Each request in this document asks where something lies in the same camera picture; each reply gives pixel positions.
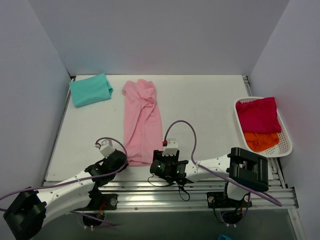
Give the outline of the folded teal t-shirt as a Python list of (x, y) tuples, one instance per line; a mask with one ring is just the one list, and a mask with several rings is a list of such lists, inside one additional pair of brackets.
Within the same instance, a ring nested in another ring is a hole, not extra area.
[(70, 82), (69, 87), (72, 103), (76, 108), (110, 100), (113, 94), (105, 73)]

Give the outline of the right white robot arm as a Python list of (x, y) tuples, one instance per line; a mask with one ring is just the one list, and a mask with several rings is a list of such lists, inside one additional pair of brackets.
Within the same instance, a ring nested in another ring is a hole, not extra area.
[(260, 193), (269, 190), (268, 160), (259, 154), (233, 147), (226, 155), (193, 163), (179, 160), (179, 153), (177, 147), (169, 146), (163, 151), (154, 150), (149, 172), (168, 184), (180, 186), (211, 178), (230, 178), (235, 183), (228, 183), (222, 193), (223, 203), (230, 207), (248, 192), (237, 184)]

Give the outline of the teal object at bottom edge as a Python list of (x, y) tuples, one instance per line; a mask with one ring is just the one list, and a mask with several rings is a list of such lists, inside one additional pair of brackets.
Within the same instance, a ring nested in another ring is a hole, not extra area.
[(221, 234), (219, 237), (218, 237), (218, 240), (230, 240), (230, 238), (224, 234)]

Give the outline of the red t-shirt in basket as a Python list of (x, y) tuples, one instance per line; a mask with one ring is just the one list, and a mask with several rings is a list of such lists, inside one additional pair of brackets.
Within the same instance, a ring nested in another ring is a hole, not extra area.
[(237, 116), (245, 133), (273, 134), (282, 131), (274, 97), (235, 104)]

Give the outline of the orange t-shirt in basket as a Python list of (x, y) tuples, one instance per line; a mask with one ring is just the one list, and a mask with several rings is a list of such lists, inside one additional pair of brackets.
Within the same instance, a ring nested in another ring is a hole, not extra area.
[(248, 147), (254, 152), (262, 152), (268, 150), (280, 141), (277, 133), (252, 133), (245, 132), (244, 138)]

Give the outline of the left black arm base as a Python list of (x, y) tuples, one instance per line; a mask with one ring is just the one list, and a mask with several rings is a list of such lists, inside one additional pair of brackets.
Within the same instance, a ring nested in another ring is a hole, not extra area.
[(117, 209), (118, 195), (115, 193), (102, 193), (98, 189), (89, 192), (87, 206), (76, 209), (81, 212), (82, 223), (85, 228), (98, 229), (115, 227), (116, 224), (106, 220), (106, 211)]

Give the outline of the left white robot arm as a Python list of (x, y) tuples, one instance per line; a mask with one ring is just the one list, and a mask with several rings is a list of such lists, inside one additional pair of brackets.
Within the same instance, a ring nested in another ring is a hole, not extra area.
[(3, 218), (17, 240), (29, 240), (48, 222), (75, 210), (98, 210), (105, 202), (99, 188), (127, 167), (127, 156), (114, 150), (109, 156), (61, 183), (20, 192)]

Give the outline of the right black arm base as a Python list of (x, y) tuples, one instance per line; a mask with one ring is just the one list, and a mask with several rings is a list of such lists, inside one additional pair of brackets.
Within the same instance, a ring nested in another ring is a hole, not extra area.
[(236, 228), (252, 207), (251, 194), (246, 193), (240, 200), (231, 199), (227, 195), (227, 184), (224, 191), (207, 192), (207, 206), (219, 223)]

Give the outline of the white perforated plastic basket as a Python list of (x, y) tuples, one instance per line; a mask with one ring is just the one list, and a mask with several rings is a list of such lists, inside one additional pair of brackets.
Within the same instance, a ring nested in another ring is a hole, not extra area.
[(292, 141), (274, 97), (237, 99), (233, 111), (244, 148), (266, 158), (281, 158), (292, 152)]

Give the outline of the pink t-shirt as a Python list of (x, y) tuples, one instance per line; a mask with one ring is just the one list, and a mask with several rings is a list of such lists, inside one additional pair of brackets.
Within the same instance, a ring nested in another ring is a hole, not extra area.
[(124, 146), (131, 167), (151, 165), (154, 150), (163, 149), (162, 119), (153, 82), (127, 81), (124, 95)]

